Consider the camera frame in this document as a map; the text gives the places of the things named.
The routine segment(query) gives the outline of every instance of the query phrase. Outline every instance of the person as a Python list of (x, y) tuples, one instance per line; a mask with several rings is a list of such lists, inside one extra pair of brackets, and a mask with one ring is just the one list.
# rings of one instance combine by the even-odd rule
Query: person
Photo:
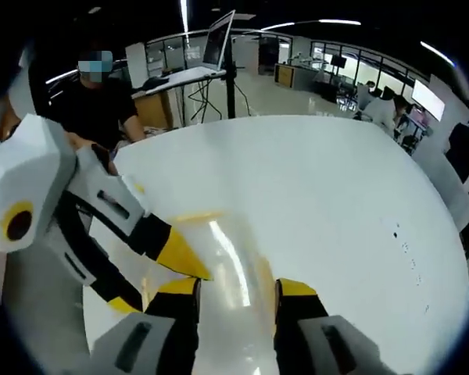
[(393, 99), (374, 99), (362, 112), (361, 119), (377, 124), (391, 138), (394, 138), (394, 130), (401, 116), (405, 113), (408, 102), (401, 95), (395, 95)]
[(81, 48), (78, 77), (52, 99), (49, 116), (72, 137), (92, 141), (112, 151), (121, 141), (120, 125), (131, 142), (145, 139), (131, 92), (109, 78), (113, 54), (91, 42)]
[(446, 158), (464, 183), (469, 177), (469, 121), (458, 123), (449, 136)]
[(375, 82), (369, 80), (366, 84), (358, 85), (358, 110), (363, 111), (374, 98), (370, 91), (375, 87)]
[[(20, 124), (21, 119), (16, 115), (16, 111), (10, 102), (9, 94), (5, 94), (0, 98), (0, 142), (4, 142), (12, 137)], [(106, 170), (114, 176), (118, 175), (118, 170), (110, 160), (109, 151), (106, 148), (75, 133), (65, 131), (64, 134), (74, 151), (87, 146), (92, 148)]]

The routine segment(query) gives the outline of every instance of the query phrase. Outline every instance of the wooden cabinet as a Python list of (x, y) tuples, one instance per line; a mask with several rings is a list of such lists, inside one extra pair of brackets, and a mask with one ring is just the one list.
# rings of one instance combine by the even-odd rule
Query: wooden cabinet
[(287, 88), (291, 88), (294, 79), (294, 68), (290, 66), (277, 65), (277, 79), (276, 81)]
[(172, 129), (173, 119), (167, 91), (134, 99), (139, 120), (144, 127)]

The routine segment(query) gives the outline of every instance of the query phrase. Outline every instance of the monitor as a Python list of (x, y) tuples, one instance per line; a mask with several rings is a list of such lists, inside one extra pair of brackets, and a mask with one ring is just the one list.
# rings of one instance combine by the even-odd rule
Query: monitor
[(339, 55), (333, 55), (331, 57), (330, 65), (338, 66), (339, 68), (343, 68), (345, 66), (345, 57)]
[(220, 70), (234, 17), (235, 11), (233, 10), (210, 26), (209, 34), (206, 37), (205, 53), (203, 54), (204, 66)]
[(438, 121), (441, 121), (443, 111), (445, 110), (445, 103), (443, 103), (443, 100), (438, 98), (434, 92), (429, 90), (429, 88), (419, 80), (415, 80), (412, 99), (424, 107)]

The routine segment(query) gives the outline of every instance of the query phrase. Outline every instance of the ceiling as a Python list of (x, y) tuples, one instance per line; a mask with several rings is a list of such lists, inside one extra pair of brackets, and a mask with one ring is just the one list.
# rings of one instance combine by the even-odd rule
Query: ceiling
[[(310, 2), (309, 0), (188, 0), (189, 30), (206, 29), (230, 9), (254, 14), (251, 20), (236, 20), (234, 27), (260, 29), (271, 25), (296, 22), (295, 26), (274, 31), (311, 39), (340, 41), (373, 49), (404, 61), (425, 75), (442, 78), (461, 97), (461, 79), (447, 62), (424, 49), (420, 41), (445, 53), (469, 76), (469, 5), (448, 8), (434, 2), (392, 2), (380, 6), (372, 2)], [(88, 14), (94, 5), (52, 7), (50, 17), (34, 14), (24, 30), (32, 30), (39, 50), (59, 55), (69, 50), (74, 24), (105, 30), (115, 46), (149, 41), (183, 31), (180, 0), (136, 4), (133, 2), (103, 6)], [(361, 26), (322, 24), (318, 19), (357, 20)], [(18, 18), (16, 23), (25, 23)]]

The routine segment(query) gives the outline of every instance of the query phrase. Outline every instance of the black shirt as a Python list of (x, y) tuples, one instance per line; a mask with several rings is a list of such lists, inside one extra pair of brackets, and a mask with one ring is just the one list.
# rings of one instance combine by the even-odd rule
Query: black shirt
[(469, 177), (469, 127), (458, 123), (449, 136), (450, 150), (446, 158), (452, 164), (460, 180), (465, 182)]
[(108, 79), (101, 88), (86, 88), (79, 80), (69, 82), (53, 98), (50, 116), (65, 131), (112, 150), (122, 139), (119, 125), (137, 115), (131, 91), (119, 80)]

